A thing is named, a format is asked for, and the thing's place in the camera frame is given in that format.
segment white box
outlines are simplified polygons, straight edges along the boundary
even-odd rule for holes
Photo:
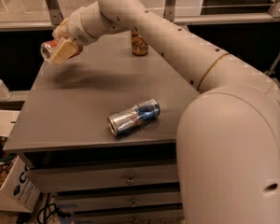
[[[40,191],[26,178],[25,163],[17,157],[0,188],[0,210],[32,213]]]

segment drawer handle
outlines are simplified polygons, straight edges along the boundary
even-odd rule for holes
[[[128,180],[126,181],[127,185],[134,185],[136,181],[133,180],[133,177],[131,175],[128,176]]]
[[[132,203],[131,203],[131,208],[135,208],[137,207],[137,203],[135,202],[135,200],[132,200]]]

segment silver can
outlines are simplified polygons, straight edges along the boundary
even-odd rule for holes
[[[134,107],[108,117],[109,127],[115,136],[126,133],[160,114],[160,106],[154,99],[139,103]]]

